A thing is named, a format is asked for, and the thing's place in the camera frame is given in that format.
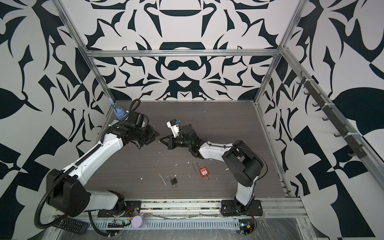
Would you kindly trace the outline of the small black padlock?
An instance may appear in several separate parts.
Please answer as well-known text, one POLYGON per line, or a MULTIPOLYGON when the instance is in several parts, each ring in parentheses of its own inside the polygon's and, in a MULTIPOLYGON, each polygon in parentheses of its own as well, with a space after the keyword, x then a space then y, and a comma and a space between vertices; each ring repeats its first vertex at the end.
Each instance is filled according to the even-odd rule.
POLYGON ((177 180, 177 178, 172 178, 170 176, 167 176, 166 180, 171 183, 173 189, 176 189, 178 187, 178 180, 177 180))

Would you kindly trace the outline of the red safety padlock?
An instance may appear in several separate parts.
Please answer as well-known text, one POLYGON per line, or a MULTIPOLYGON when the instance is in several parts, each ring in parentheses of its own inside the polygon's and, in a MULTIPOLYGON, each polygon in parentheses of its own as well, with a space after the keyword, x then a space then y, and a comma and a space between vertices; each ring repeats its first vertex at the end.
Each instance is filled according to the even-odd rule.
POLYGON ((207 168, 205 168, 205 167, 202 167, 199 163, 197 163, 197 162, 193 162, 192 163, 192 167, 194 168, 194 170, 196 171, 196 172, 199 172, 200 173, 200 175, 202 176, 202 178, 205 178, 205 179, 209 179, 209 172, 208 172, 208 170, 207 170, 207 168))

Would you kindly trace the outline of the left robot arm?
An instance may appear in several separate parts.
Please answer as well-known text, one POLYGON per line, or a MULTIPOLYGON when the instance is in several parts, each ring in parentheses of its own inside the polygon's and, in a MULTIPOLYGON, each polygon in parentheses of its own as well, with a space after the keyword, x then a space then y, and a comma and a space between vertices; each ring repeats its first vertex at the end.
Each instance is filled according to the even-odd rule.
POLYGON ((126 210, 125 197, 115 191, 87 191, 85 185, 91 176, 117 151, 128 144, 137 149, 151 144, 159 133, 149 124, 149 118, 137 112, 141 101, 131 102, 127 114, 107 127, 97 144, 82 157, 62 170, 52 170, 47 175, 47 191, 40 200, 34 224, 38 229, 46 229, 65 217, 76 217, 83 212, 96 210, 112 211, 122 215, 126 210), (41 222, 45 204, 59 210, 63 216, 50 223, 41 222))

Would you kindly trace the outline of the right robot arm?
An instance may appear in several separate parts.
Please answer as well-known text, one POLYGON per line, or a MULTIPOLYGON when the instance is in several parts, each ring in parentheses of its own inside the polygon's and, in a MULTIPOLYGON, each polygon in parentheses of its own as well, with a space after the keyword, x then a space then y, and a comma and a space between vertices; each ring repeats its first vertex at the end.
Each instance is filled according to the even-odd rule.
POLYGON ((172 134, 159 139, 169 150, 188 148, 189 152, 199 159, 212 159, 224 162, 238 183, 233 200, 221 201, 221 215, 262 216, 261 202, 255 199, 254 189, 260 178, 263 159, 253 152, 243 141, 232 144, 215 144, 198 137, 191 125, 170 126, 172 134))

